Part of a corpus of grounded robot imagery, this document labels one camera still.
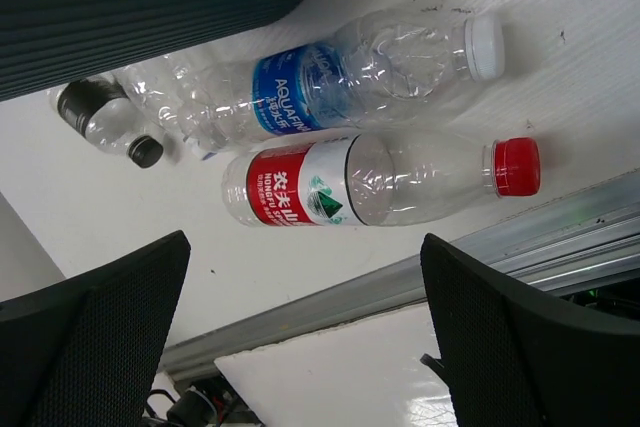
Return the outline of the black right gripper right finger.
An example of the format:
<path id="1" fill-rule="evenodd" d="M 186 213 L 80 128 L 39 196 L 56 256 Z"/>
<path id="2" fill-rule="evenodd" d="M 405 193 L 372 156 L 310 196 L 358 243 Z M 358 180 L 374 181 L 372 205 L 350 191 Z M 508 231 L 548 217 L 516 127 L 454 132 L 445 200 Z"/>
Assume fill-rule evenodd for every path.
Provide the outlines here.
<path id="1" fill-rule="evenodd" d="M 639 323 L 500 273 L 439 237 L 420 264 L 460 426 L 636 426 Z"/>

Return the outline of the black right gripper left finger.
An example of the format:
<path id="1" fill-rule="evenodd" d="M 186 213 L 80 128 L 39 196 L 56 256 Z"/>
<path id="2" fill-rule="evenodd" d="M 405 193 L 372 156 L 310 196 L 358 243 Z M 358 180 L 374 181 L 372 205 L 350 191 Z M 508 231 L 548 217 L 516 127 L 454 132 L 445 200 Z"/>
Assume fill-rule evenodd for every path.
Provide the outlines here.
<path id="1" fill-rule="evenodd" d="M 190 251 L 176 231 L 2 302 L 2 425 L 139 425 Z"/>

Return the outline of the red label red cap bottle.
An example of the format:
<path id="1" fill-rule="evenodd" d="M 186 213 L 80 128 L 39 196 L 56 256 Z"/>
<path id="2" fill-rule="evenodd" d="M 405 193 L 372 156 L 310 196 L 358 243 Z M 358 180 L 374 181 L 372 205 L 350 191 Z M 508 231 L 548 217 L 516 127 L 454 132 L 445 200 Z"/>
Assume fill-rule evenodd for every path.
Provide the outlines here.
<path id="1" fill-rule="evenodd" d="M 363 133 L 274 147 L 234 159 L 221 184 L 246 226 L 400 227 L 456 214 L 487 198 L 538 193 L 530 137 L 480 145 L 443 133 Z"/>

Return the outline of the small clear black-cap bottle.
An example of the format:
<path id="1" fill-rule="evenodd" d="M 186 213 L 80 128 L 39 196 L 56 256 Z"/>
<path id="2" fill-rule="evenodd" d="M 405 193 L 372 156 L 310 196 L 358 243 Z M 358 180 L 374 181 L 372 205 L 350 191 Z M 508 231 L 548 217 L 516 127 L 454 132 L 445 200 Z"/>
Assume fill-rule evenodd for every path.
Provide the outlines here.
<path id="1" fill-rule="evenodd" d="M 52 109 L 101 152 L 125 157 L 141 169 L 164 154 L 158 126 L 133 103 L 111 75 L 75 80 L 47 92 Z"/>

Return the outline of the Aquafina blue label bottle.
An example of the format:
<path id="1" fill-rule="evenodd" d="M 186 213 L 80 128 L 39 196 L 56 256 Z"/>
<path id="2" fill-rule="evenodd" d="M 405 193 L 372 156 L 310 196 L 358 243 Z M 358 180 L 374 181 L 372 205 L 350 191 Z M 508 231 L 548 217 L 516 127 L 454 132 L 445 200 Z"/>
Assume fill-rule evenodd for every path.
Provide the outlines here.
<path id="1" fill-rule="evenodd" d="M 503 74 L 505 60 L 493 13 L 392 8 L 256 60 L 181 51 L 115 76 L 144 113 L 212 155 L 320 130 L 442 124 Z"/>

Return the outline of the aluminium table edge rail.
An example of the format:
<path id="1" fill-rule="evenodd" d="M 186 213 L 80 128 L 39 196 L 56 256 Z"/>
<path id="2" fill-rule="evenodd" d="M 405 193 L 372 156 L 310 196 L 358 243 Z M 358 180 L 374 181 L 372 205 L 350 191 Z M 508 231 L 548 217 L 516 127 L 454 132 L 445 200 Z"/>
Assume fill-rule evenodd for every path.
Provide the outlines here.
<path id="1" fill-rule="evenodd" d="M 486 265 L 557 296 L 639 270 L 639 174 L 629 172 L 453 243 Z M 175 381 L 215 373 L 214 360 L 424 302 L 416 256 L 170 347 Z"/>

